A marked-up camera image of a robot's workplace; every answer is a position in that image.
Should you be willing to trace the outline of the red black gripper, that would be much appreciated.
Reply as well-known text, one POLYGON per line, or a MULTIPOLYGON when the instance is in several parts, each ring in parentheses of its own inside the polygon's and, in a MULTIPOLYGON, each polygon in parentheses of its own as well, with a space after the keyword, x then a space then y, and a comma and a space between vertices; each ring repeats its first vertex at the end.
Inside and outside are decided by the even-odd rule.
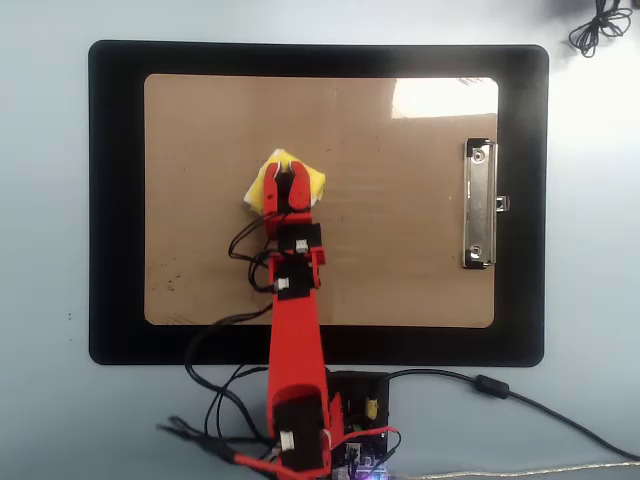
POLYGON ((263 220, 267 237, 275 241, 281 251, 300 253, 321 248, 321 226, 313 222, 308 210, 311 208, 311 181, 306 167, 300 161, 291 161, 285 175, 286 205, 290 211, 295 211, 292 213, 278 213, 279 171, 279 163, 268 163, 265 170, 263 220))

